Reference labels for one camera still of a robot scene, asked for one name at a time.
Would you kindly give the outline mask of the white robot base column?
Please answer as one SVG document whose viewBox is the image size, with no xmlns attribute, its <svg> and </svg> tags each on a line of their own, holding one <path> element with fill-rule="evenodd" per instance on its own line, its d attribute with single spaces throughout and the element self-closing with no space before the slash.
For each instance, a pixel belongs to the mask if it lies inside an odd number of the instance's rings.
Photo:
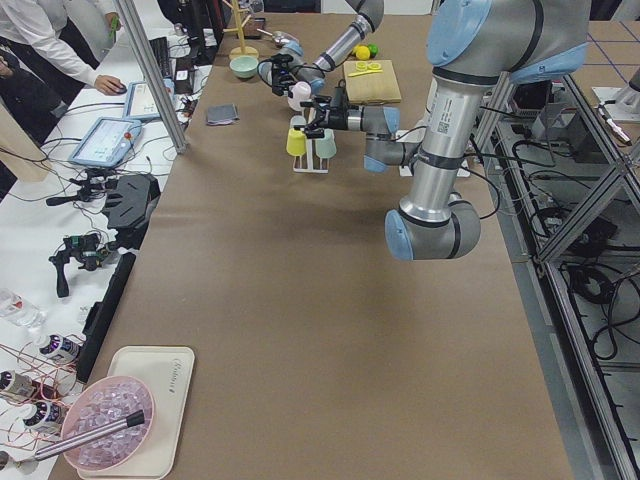
<svg viewBox="0 0 640 480">
<path fill-rule="evenodd" d="M 401 130 L 396 142 L 427 165 L 456 172 L 467 144 L 483 89 L 434 76 L 423 119 Z"/>
</svg>

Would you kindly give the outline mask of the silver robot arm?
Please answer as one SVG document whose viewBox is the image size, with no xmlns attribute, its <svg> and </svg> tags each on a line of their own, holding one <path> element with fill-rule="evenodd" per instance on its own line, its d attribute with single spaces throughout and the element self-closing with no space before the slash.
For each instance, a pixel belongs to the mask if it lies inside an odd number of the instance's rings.
<svg viewBox="0 0 640 480">
<path fill-rule="evenodd" d="M 400 260 L 452 259 L 478 243 L 481 224 L 454 183 L 486 91 L 502 73 L 514 84 L 553 80 L 586 58 L 588 1 L 447 1 L 427 38 L 436 82 L 418 143 L 396 140 L 399 113 L 391 107 L 338 105 L 315 98 L 309 137 L 326 129 L 367 135 L 365 166 L 408 165 L 410 192 L 385 217 L 386 243 Z"/>
<path fill-rule="evenodd" d="M 289 40 L 277 54 L 259 63 L 257 73 L 275 95 L 287 96 L 288 88 L 298 82 L 308 84 L 311 93 L 318 94 L 324 88 L 326 73 L 341 65 L 353 48 L 380 26 L 383 0 L 348 1 L 348 4 L 357 13 L 356 18 L 315 61 L 307 63 L 300 43 Z"/>
</svg>

